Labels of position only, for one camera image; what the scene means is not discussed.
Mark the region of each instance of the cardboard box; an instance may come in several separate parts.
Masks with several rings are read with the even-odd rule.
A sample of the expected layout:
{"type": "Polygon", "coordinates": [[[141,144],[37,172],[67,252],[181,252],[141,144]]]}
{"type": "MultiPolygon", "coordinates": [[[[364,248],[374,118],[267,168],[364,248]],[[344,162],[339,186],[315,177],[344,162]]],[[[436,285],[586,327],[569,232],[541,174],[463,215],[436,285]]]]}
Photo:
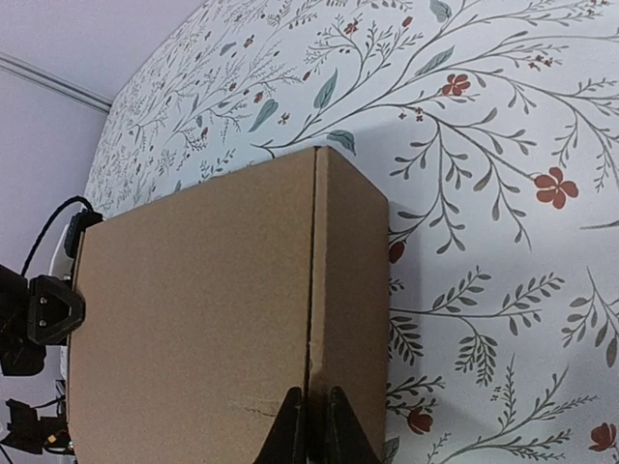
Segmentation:
{"type": "Polygon", "coordinates": [[[80,464],[252,463],[287,390],[342,386],[382,452],[388,205],[332,149],[183,190],[85,234],[69,423],[80,464]]]}

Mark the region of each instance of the black plastic part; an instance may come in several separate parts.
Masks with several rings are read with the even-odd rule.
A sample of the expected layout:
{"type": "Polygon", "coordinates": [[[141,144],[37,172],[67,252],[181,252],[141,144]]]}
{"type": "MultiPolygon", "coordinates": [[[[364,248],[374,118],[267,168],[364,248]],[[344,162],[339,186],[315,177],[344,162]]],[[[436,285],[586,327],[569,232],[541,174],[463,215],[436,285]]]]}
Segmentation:
{"type": "MultiPolygon", "coordinates": [[[[36,409],[28,404],[14,399],[8,400],[6,404],[11,409],[11,422],[7,426],[9,435],[0,442],[6,447],[31,454],[43,454],[47,438],[68,428],[65,416],[39,419],[36,409]]],[[[57,445],[63,448],[64,442],[68,443],[69,440],[69,436],[65,434],[63,442],[57,445]]]]}
{"type": "Polygon", "coordinates": [[[306,406],[303,392],[288,391],[271,431],[253,464],[306,464],[306,406]]]}
{"type": "Polygon", "coordinates": [[[333,388],[329,397],[325,456],[328,464],[382,463],[340,387],[333,388]]]}
{"type": "MultiPolygon", "coordinates": [[[[327,422],[321,450],[323,464],[382,464],[369,444],[344,390],[331,390],[327,404],[327,422]]],[[[253,464],[306,464],[310,442],[306,436],[307,405],[300,388],[288,391],[253,464]]]]}
{"type": "Polygon", "coordinates": [[[69,223],[69,229],[67,229],[67,238],[65,239],[65,252],[67,256],[75,259],[81,234],[88,227],[98,224],[99,222],[103,222],[103,216],[94,211],[84,210],[72,217],[69,223]]]}
{"type": "Polygon", "coordinates": [[[28,339],[28,281],[0,265],[0,365],[5,376],[26,377],[44,369],[47,351],[28,339]]]}
{"type": "Polygon", "coordinates": [[[85,303],[62,280],[40,275],[30,281],[28,338],[40,345],[65,344],[84,322],[85,303]]]}
{"type": "Polygon", "coordinates": [[[31,454],[43,454],[44,433],[37,411],[25,403],[10,399],[6,402],[11,409],[9,435],[2,445],[31,454]]]}

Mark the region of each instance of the black bracket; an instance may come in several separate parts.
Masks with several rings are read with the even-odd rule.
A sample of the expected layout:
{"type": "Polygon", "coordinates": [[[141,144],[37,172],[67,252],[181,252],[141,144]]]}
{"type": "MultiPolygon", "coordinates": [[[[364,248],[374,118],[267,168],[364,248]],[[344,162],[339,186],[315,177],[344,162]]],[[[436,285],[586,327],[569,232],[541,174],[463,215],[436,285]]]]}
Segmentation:
{"type": "Polygon", "coordinates": [[[28,338],[40,345],[65,344],[84,322],[83,299],[59,278],[40,275],[30,281],[28,338]]]}
{"type": "MultiPolygon", "coordinates": [[[[262,450],[253,464],[305,464],[308,447],[306,419],[307,402],[300,388],[288,391],[280,411],[267,436],[262,450]]],[[[322,464],[381,464],[369,444],[344,390],[335,387],[327,402],[327,423],[323,449],[313,455],[322,455],[322,464]]]]}

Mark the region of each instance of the floral pattern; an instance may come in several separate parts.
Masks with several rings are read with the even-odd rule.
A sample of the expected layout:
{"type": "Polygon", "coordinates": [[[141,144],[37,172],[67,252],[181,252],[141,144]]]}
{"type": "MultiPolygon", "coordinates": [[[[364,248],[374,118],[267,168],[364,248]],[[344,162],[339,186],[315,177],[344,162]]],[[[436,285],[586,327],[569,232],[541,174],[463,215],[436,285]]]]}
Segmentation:
{"type": "Polygon", "coordinates": [[[86,193],[113,217],[332,145],[392,206],[384,462],[617,464],[618,19],[209,0],[116,99],[86,193]]]}

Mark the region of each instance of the black clamp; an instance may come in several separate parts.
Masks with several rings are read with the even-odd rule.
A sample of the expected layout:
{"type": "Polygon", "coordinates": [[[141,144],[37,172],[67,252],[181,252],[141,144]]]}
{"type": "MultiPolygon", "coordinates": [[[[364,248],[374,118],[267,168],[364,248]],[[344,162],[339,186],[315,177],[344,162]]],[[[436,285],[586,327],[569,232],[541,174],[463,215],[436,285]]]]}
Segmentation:
{"type": "Polygon", "coordinates": [[[288,391],[262,450],[253,464],[306,464],[308,454],[322,456],[321,464],[381,464],[369,444],[344,390],[335,387],[327,402],[321,449],[310,449],[307,401],[300,388],[288,391]]]}

